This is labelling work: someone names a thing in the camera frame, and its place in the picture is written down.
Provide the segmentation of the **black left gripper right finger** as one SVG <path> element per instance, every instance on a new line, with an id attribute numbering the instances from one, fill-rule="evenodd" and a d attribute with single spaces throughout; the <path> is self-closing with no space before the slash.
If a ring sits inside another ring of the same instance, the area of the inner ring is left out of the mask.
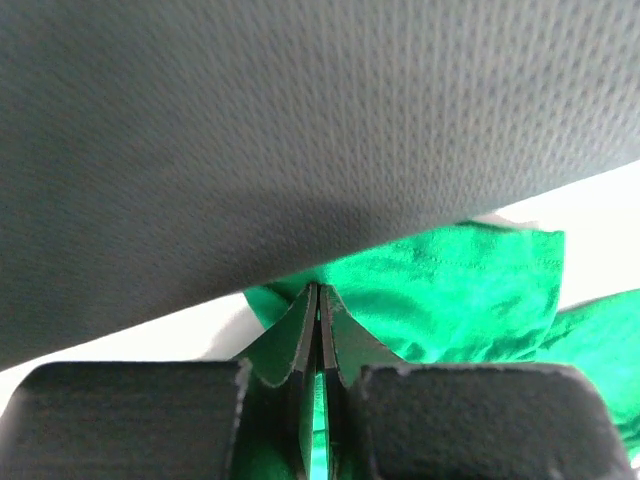
<path id="1" fill-rule="evenodd" d="M 594 385 L 553 363 L 409 363 L 319 293 L 333 479 L 629 479 Z"/>

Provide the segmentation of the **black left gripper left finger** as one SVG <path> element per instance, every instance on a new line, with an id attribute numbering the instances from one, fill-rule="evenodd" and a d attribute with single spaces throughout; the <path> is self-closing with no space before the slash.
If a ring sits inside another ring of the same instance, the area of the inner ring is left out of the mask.
<path id="1" fill-rule="evenodd" d="M 316 285 L 227 361 L 55 362 L 1 418 L 5 479 L 306 479 Z"/>

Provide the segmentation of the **green t-shirt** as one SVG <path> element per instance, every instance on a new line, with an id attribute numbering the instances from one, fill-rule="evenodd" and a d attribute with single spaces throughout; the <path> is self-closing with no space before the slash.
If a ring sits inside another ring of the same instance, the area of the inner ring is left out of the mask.
<path id="1" fill-rule="evenodd" d="M 632 463 L 639 460 L 639 293 L 562 310 L 566 237 L 463 223 L 252 287 L 273 326 L 310 283 L 333 286 L 346 309 L 412 363 L 555 362 L 599 389 Z"/>

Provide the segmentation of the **folded grey t-shirt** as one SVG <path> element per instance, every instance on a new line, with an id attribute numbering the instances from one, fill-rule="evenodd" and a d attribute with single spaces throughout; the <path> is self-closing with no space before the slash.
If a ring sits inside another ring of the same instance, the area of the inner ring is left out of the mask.
<path id="1" fill-rule="evenodd" d="M 1 364 L 638 157 L 635 1 L 5 1 Z"/>

